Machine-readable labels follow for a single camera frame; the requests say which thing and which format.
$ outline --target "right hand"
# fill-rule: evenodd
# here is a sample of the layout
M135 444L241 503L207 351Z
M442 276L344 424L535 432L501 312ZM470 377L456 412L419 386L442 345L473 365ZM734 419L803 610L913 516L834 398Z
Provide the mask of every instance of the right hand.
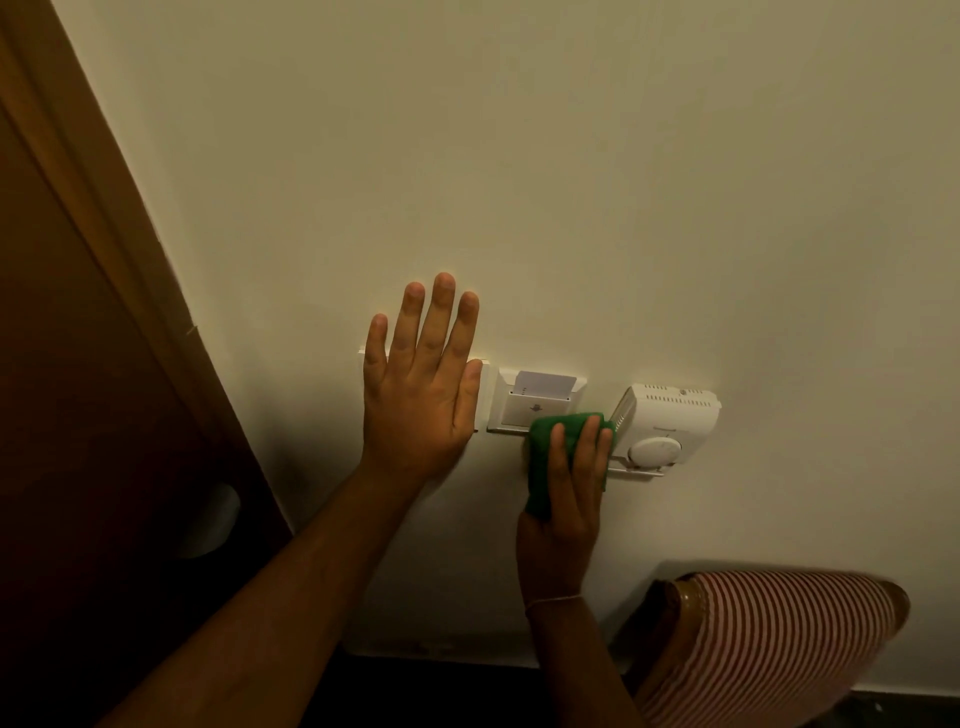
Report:
M600 499L607 474L613 432L600 428L600 418L584 424L567 466L564 426L550 431L547 485L551 517L541 522L521 513L516 524L516 567L523 603L559 596L575 596L600 532Z

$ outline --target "white thermostat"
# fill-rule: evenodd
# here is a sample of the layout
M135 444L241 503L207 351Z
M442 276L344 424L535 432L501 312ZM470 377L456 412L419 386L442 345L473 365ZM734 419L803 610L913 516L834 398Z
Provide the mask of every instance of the white thermostat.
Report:
M703 389L633 384L613 410L608 473L661 477L690 459L716 425L720 400Z

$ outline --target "white card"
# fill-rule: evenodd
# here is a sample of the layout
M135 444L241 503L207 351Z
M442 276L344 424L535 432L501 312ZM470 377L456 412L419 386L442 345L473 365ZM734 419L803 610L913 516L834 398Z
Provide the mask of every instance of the white card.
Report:
M576 376L546 375L540 372L520 372L514 382L514 394L524 397L547 397L551 400L567 400Z

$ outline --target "hand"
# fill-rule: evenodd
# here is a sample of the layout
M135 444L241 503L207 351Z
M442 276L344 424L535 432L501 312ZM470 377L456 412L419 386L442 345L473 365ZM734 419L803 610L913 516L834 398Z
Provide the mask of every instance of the hand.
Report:
M547 486L551 517L547 523L521 513L516 524L516 567L523 603L580 593L600 532L600 499L613 432L600 431L599 417L584 424L567 466L564 426L550 431Z
M453 277L437 275L418 341L425 292L420 283L407 285L389 360L387 317L374 316L367 335L361 466L416 489L446 474L473 434L483 364L467 357L480 300L469 291L461 297L446 341L455 294Z

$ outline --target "striped chair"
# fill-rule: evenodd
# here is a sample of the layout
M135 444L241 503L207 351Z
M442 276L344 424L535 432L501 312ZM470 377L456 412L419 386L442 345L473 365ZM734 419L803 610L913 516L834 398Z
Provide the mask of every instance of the striped chair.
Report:
M656 582L624 678L654 728L794 728L828 711L906 621L895 584L836 572L719 571Z

